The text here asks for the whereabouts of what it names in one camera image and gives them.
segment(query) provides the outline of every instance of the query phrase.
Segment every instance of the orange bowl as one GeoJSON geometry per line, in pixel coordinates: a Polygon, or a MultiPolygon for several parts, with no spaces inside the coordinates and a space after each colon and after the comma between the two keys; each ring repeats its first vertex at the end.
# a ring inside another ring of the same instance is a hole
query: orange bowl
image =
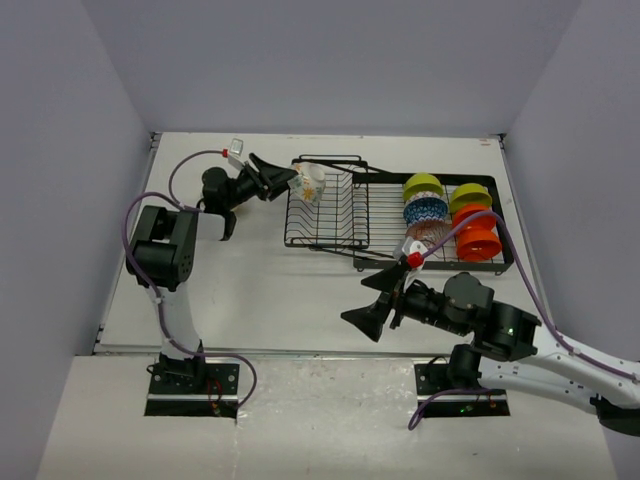
{"type": "MultiPolygon", "coordinates": [[[[453,228],[456,228],[458,225],[462,223],[463,220],[465,220],[466,218],[469,218],[474,213],[486,212],[488,210],[490,210],[489,207],[485,207],[484,205],[480,205],[478,203],[470,203],[469,205],[462,207],[453,216],[453,228]]],[[[470,228],[479,228],[482,230],[493,230],[495,226],[496,226],[495,217],[491,217],[487,215],[486,217],[481,217],[481,218],[478,218],[477,220],[474,220],[471,223],[468,223],[467,226],[464,227],[464,229],[461,232],[458,232],[458,235],[460,235],[462,232],[470,228]]]]}
{"type": "Polygon", "coordinates": [[[502,251],[500,239],[491,230],[465,229],[458,236],[457,254],[464,262],[482,262],[502,251]]]}

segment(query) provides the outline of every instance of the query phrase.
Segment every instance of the gray wall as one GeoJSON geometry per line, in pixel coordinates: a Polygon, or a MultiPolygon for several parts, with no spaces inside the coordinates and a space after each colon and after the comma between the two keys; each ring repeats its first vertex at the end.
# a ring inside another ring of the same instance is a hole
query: gray wall
{"type": "MultiPolygon", "coordinates": [[[[640,2],[586,1],[507,137],[554,318],[640,360],[640,2]]],[[[620,479],[640,439],[608,433],[620,479]]]]}
{"type": "Polygon", "coordinates": [[[84,0],[155,130],[504,132],[578,0],[84,0]]]}
{"type": "Polygon", "coordinates": [[[88,353],[148,134],[76,0],[0,14],[0,478],[33,478],[88,353]]]}

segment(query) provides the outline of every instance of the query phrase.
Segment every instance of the green bowl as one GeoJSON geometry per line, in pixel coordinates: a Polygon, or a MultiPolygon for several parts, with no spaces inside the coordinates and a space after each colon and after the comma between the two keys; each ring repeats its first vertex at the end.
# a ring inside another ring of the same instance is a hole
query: green bowl
{"type": "Polygon", "coordinates": [[[406,202],[420,192],[434,192],[442,196],[444,189],[440,180],[430,173],[416,173],[404,184],[402,198],[406,202]]]}
{"type": "Polygon", "coordinates": [[[493,198],[491,198],[487,189],[479,183],[465,183],[453,191],[449,202],[449,211],[453,215],[470,203],[490,207],[493,204],[493,198]]]}

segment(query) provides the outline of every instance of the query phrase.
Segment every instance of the white table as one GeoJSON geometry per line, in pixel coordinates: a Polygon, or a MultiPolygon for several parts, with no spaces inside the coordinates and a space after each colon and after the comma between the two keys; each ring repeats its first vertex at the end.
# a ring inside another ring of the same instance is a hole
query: white table
{"type": "MultiPolygon", "coordinates": [[[[232,420],[144,417],[152,357],[80,357],[39,480],[615,480],[595,417],[517,392],[511,417],[427,419],[409,359],[265,359],[232,420]]],[[[241,393],[249,380],[240,373],[241,393]]]]}
{"type": "MultiPolygon", "coordinates": [[[[390,171],[466,173],[495,178],[504,217],[521,252],[527,273],[531,267],[513,195],[495,139],[340,137],[166,133],[151,170],[147,190],[167,192],[175,165],[198,150],[224,148],[234,136],[244,140],[244,153],[255,152],[282,166],[300,154],[357,154],[372,166],[390,171]]],[[[226,166],[218,156],[202,156],[186,164],[176,178],[176,194],[195,204],[201,174],[211,166],[226,166]]],[[[162,204],[156,199],[148,204],[162,204]]],[[[376,344],[340,319],[340,312],[372,303],[377,294],[360,285],[374,271],[358,273],[351,259],[306,249],[286,248],[283,232],[286,194],[273,203],[253,199],[237,212],[236,231],[228,242],[202,238],[189,280],[194,322],[205,347],[238,351],[351,352],[418,355],[449,353],[459,337],[406,320],[386,331],[376,344]]],[[[455,272],[429,271],[422,279],[441,289],[455,272]]],[[[496,299],[534,312],[515,266],[501,276],[478,273],[495,289],[496,299]]],[[[144,289],[125,269],[115,289],[97,351],[153,352],[160,346],[156,314],[144,289]]]]}

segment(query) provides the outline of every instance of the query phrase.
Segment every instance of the purple cable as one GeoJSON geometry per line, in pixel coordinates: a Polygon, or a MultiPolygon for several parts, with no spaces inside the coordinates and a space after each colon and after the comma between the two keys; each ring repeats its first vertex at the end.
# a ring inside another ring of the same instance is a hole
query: purple cable
{"type": "Polygon", "coordinates": [[[159,321],[158,323],[160,324],[160,331],[162,331],[162,335],[176,350],[179,350],[186,355],[191,355],[194,357],[201,357],[201,358],[235,358],[236,360],[240,360],[245,365],[247,365],[247,367],[249,367],[249,370],[251,370],[251,374],[253,375],[253,384],[251,385],[251,389],[249,389],[249,393],[247,393],[246,397],[244,397],[242,401],[238,403],[238,408],[240,408],[245,403],[247,403],[247,400],[249,400],[249,398],[251,398],[251,395],[253,395],[253,392],[255,391],[256,386],[258,385],[258,372],[256,372],[256,369],[253,366],[253,364],[248,359],[246,359],[242,355],[238,355],[237,353],[223,354],[223,353],[193,352],[188,348],[186,348],[185,346],[176,342],[171,336],[171,332],[169,332],[167,328],[167,322],[164,316],[164,306],[162,305],[162,293],[160,292],[160,289],[158,288],[158,286],[144,272],[142,267],[140,267],[140,264],[136,261],[135,257],[133,256],[131,245],[129,245],[129,234],[127,231],[128,230],[127,226],[129,224],[129,217],[131,216],[131,213],[133,212],[133,209],[135,208],[135,206],[147,197],[157,197],[169,203],[171,206],[177,208],[178,210],[186,210],[186,208],[181,207],[177,201],[170,199],[169,197],[167,197],[166,195],[160,192],[145,192],[142,195],[139,195],[138,197],[136,197],[131,203],[131,205],[129,206],[129,209],[127,210],[127,213],[122,222],[121,231],[120,231],[122,245],[124,247],[124,253],[127,257],[127,260],[129,261],[129,263],[131,264],[135,272],[140,276],[140,278],[142,278],[142,280],[144,280],[149,285],[151,290],[153,290],[153,293],[158,299],[158,321],[159,321]]]}
{"type": "Polygon", "coordinates": [[[189,160],[199,157],[200,155],[205,155],[205,154],[214,154],[214,155],[223,155],[222,150],[202,150],[200,152],[196,152],[196,153],[192,153],[191,155],[189,155],[188,157],[182,159],[180,161],[180,163],[178,163],[178,165],[176,165],[176,167],[173,169],[173,171],[171,172],[171,175],[169,175],[169,196],[171,197],[171,199],[178,204],[178,207],[180,210],[187,210],[189,212],[199,212],[200,209],[197,207],[190,207],[189,205],[182,205],[180,203],[180,200],[178,200],[175,196],[175,194],[173,193],[173,179],[176,176],[176,173],[178,173],[178,170],[180,170],[180,168],[182,167],[182,165],[184,165],[185,163],[187,163],[189,160]]]}
{"type": "Polygon", "coordinates": [[[452,390],[443,390],[442,392],[438,392],[434,395],[431,395],[429,398],[427,398],[424,402],[420,404],[420,406],[416,409],[415,412],[413,412],[413,415],[411,416],[411,420],[409,420],[409,425],[407,425],[407,428],[409,429],[409,431],[414,430],[420,423],[420,420],[422,420],[424,416],[424,411],[426,410],[426,408],[438,397],[444,397],[445,395],[485,395],[490,392],[491,392],[490,388],[480,388],[476,390],[465,390],[462,388],[455,388],[452,390]]]}
{"type": "Polygon", "coordinates": [[[565,348],[570,354],[575,355],[576,357],[584,360],[585,362],[587,362],[587,363],[589,363],[589,364],[591,364],[591,365],[593,365],[595,367],[598,367],[598,368],[604,370],[605,372],[609,372],[609,373],[612,373],[612,374],[617,375],[619,377],[626,378],[627,380],[635,380],[636,379],[635,375],[633,375],[631,373],[627,373],[627,372],[625,372],[623,370],[619,370],[617,368],[610,367],[609,365],[606,365],[606,364],[596,360],[595,358],[592,358],[592,357],[590,357],[588,355],[585,355],[584,353],[575,353],[575,348],[573,346],[569,345],[569,343],[567,343],[567,341],[560,334],[560,332],[558,332],[558,329],[556,328],[556,326],[554,325],[553,321],[551,320],[551,318],[547,314],[547,311],[545,310],[544,305],[542,304],[542,302],[540,301],[540,299],[536,295],[536,292],[535,292],[535,290],[533,288],[533,285],[531,285],[531,282],[529,281],[529,278],[527,277],[527,274],[524,271],[524,267],[522,266],[522,261],[520,260],[520,256],[518,255],[518,252],[516,251],[516,247],[513,244],[513,239],[511,238],[511,235],[509,234],[509,230],[507,229],[507,225],[504,222],[504,220],[502,219],[502,217],[500,215],[498,215],[497,213],[492,212],[490,210],[487,210],[487,211],[484,211],[484,212],[474,213],[473,215],[471,215],[468,218],[464,219],[454,229],[452,229],[433,248],[429,249],[422,256],[422,258],[427,258],[429,255],[434,253],[436,250],[438,250],[439,248],[442,248],[442,246],[445,243],[447,243],[449,240],[451,240],[456,233],[458,233],[460,230],[462,230],[470,222],[473,222],[474,220],[477,220],[478,218],[487,217],[487,216],[494,217],[496,219],[496,221],[502,227],[502,233],[504,233],[504,236],[507,239],[507,243],[511,247],[511,251],[513,252],[513,259],[515,260],[516,265],[518,267],[518,271],[520,272],[520,275],[522,276],[522,280],[524,281],[524,284],[527,287],[527,291],[529,292],[529,295],[531,296],[531,299],[533,300],[533,303],[535,304],[536,309],[540,313],[540,317],[542,317],[542,320],[543,320],[545,326],[551,332],[551,335],[558,342],[558,344],[562,345],[562,347],[565,348]]]}

